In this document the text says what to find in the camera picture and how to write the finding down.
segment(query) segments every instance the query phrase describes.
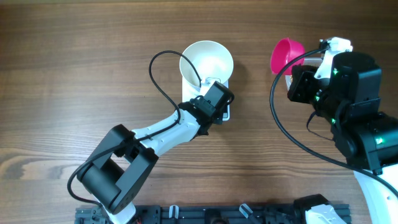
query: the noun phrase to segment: wooden surface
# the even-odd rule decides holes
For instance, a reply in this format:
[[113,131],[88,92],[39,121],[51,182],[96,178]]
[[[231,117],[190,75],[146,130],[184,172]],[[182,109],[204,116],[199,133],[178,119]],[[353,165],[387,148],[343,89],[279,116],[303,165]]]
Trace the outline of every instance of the wooden surface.
[[[351,39],[383,68],[381,109],[398,116],[397,11],[394,1],[353,0],[0,6],[0,222],[71,223],[83,204],[68,195],[67,179],[104,135],[173,111],[149,79],[152,56],[214,40],[234,58],[231,120],[162,156],[134,203],[237,205],[321,193],[349,203],[354,223],[370,223],[353,173],[303,152],[278,130],[269,60],[284,37],[307,50],[318,39]],[[160,57],[153,74],[179,102],[178,57]],[[291,103],[284,83],[275,97],[297,139],[343,161],[332,143],[306,131],[311,106]],[[330,136],[321,118],[311,128]],[[77,181],[73,188],[89,197]]]

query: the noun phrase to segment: pink bowl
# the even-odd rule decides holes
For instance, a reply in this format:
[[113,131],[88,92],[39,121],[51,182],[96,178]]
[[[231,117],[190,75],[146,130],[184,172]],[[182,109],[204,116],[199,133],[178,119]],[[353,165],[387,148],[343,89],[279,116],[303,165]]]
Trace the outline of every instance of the pink bowl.
[[[274,74],[278,74],[282,68],[288,64],[295,57],[304,54],[304,46],[297,41],[290,40],[289,38],[284,38],[278,42],[272,51],[271,56],[271,71]],[[303,64],[304,58],[295,62],[293,65]],[[292,74],[292,66],[290,66],[284,75]]]

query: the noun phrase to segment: green light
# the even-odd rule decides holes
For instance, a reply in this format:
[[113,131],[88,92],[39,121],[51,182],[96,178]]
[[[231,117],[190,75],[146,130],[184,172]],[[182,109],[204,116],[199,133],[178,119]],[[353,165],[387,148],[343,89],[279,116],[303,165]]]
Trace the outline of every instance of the green light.
[[381,144],[381,143],[383,143],[383,139],[382,138],[377,138],[376,139],[376,144]]

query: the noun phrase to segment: thin wire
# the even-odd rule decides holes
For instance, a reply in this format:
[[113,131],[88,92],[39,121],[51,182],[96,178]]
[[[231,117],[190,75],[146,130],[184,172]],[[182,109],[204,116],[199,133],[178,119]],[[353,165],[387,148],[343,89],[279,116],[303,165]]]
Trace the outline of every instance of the thin wire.
[[[183,57],[185,60],[187,60],[187,62],[192,66],[193,70],[195,71],[195,73],[196,73],[196,75],[197,75],[197,77],[198,77],[198,79],[199,79],[199,87],[201,87],[201,79],[200,79],[200,77],[199,77],[199,74],[198,74],[198,72],[197,72],[195,66],[192,64],[192,62],[191,62],[186,56],[184,56],[183,54],[178,53],[178,52],[176,52],[176,51],[173,51],[173,50],[165,50],[165,51],[162,51],[162,52],[157,53],[157,54],[152,58],[152,60],[151,60],[150,63],[149,63],[149,77],[150,77],[150,79],[152,80],[152,83],[155,85],[156,89],[158,89],[158,90],[161,92],[161,94],[163,94],[164,97],[166,97],[166,99],[170,101],[170,103],[174,106],[175,110],[177,110],[178,118],[177,118],[177,119],[174,121],[174,123],[172,123],[170,126],[167,126],[166,128],[163,128],[163,129],[161,129],[161,130],[159,130],[159,131],[156,131],[156,132],[154,132],[154,133],[152,133],[152,134],[149,134],[149,135],[147,135],[147,136],[145,136],[145,137],[139,138],[139,139],[136,140],[137,142],[140,142],[140,141],[146,140],[146,139],[150,139],[151,137],[153,137],[153,136],[155,136],[155,135],[157,135],[157,134],[160,134],[160,133],[162,133],[162,132],[164,132],[164,131],[169,130],[170,128],[174,127],[176,124],[178,124],[178,123],[180,122],[181,113],[180,113],[180,110],[179,110],[178,106],[177,106],[177,105],[174,103],[174,101],[173,101],[173,100],[160,88],[160,86],[158,86],[158,84],[157,84],[156,81],[154,80],[154,77],[152,76],[152,64],[154,63],[154,60],[155,60],[158,56],[160,56],[160,55],[162,55],[162,54],[167,54],[167,53],[177,54],[177,55]],[[110,148],[110,149],[107,149],[107,150],[105,150],[105,151],[103,151],[103,152],[101,152],[101,153],[99,153],[99,154],[97,154],[97,155],[95,155],[95,156],[93,156],[93,157],[90,157],[90,158],[87,159],[82,165],[80,165],[79,167],[77,167],[77,169],[76,169],[76,170],[72,173],[72,175],[69,177],[68,183],[67,183],[67,189],[68,189],[68,192],[69,192],[70,196],[72,196],[74,199],[79,200],[79,201],[81,201],[81,202],[93,203],[93,204],[98,205],[99,207],[101,207],[102,204],[101,204],[100,202],[97,202],[97,201],[94,201],[94,200],[88,200],[88,199],[85,199],[85,198],[81,198],[81,197],[77,196],[75,193],[73,193],[73,190],[72,190],[72,181],[73,181],[73,179],[76,177],[77,173],[78,173],[79,171],[82,170],[82,168],[84,168],[85,166],[91,164],[91,163],[92,163],[93,161],[95,161],[96,159],[98,159],[98,158],[100,158],[100,157],[102,157],[102,156],[107,155],[107,154],[110,153],[110,152],[114,152],[114,151],[116,151],[116,150],[118,150],[118,149],[120,149],[120,148],[126,147],[127,144],[128,144],[128,142],[122,143],[122,144],[120,144],[120,145],[118,145],[118,146],[114,146],[114,147],[112,147],[112,148]]]
[[313,118],[315,115],[317,115],[317,112],[316,112],[316,111],[312,112],[312,114],[310,115],[310,117],[309,117],[309,119],[308,119],[308,121],[307,121],[306,127],[307,127],[308,132],[310,132],[310,133],[312,133],[312,134],[314,134],[314,135],[316,135],[316,136],[318,136],[318,137],[320,137],[320,138],[323,138],[323,139],[326,139],[326,140],[329,140],[329,141],[333,141],[333,142],[334,142],[333,139],[323,137],[322,135],[320,135],[320,134],[318,134],[318,133],[313,132],[313,131],[310,130],[310,128],[308,127],[308,125],[310,124],[312,118]]
[[319,53],[319,52],[321,52],[321,51],[323,51],[323,50],[324,50],[324,49],[312,50],[312,51],[310,51],[310,52],[304,53],[304,54],[302,54],[302,55],[296,57],[295,59],[293,59],[292,61],[290,61],[287,65],[285,65],[285,66],[282,68],[282,70],[278,73],[278,75],[275,77],[275,80],[274,80],[274,82],[273,82],[273,84],[272,84],[271,92],[270,92],[270,95],[269,95],[269,104],[270,104],[271,113],[272,113],[272,116],[274,117],[274,120],[275,120],[275,122],[276,122],[276,125],[278,125],[279,129],[285,134],[285,136],[286,136],[288,139],[290,139],[294,144],[298,145],[298,147],[302,148],[304,151],[308,152],[309,154],[311,154],[311,155],[313,155],[313,156],[316,156],[316,157],[318,157],[318,158],[320,158],[320,159],[323,159],[324,161],[330,162],[330,163],[332,163],[332,164],[335,164],[335,165],[338,165],[338,166],[341,166],[341,167],[344,167],[344,168],[347,168],[347,169],[350,169],[350,170],[359,172],[359,173],[361,173],[361,174],[363,174],[363,175],[366,175],[366,176],[368,176],[368,177],[370,177],[370,178],[372,178],[372,179],[374,179],[374,180],[380,182],[380,183],[381,183],[382,185],[384,185],[385,187],[387,187],[387,188],[398,198],[398,191],[397,191],[395,188],[393,188],[393,186],[391,186],[388,182],[386,182],[385,180],[383,180],[382,178],[380,178],[380,177],[378,177],[378,176],[376,176],[376,175],[373,175],[372,173],[370,173],[370,172],[368,172],[368,171],[355,168],[355,167],[350,166],[350,165],[348,165],[348,164],[346,164],[346,163],[344,163],[344,162],[337,161],[337,160],[335,160],[335,159],[329,158],[329,157],[327,157],[327,156],[324,156],[324,155],[322,155],[322,154],[320,154],[320,153],[317,153],[317,152],[311,150],[310,148],[308,148],[307,146],[304,146],[301,142],[299,142],[298,140],[296,140],[291,134],[289,134],[289,132],[287,132],[286,129],[283,127],[282,123],[280,123],[279,118],[278,118],[278,116],[276,115],[275,105],[274,105],[274,93],[275,93],[275,88],[276,88],[276,85],[278,84],[279,79],[281,78],[281,76],[283,75],[283,73],[284,73],[290,66],[292,66],[295,62],[299,61],[301,58],[308,57],[309,55],[313,55],[313,54]]

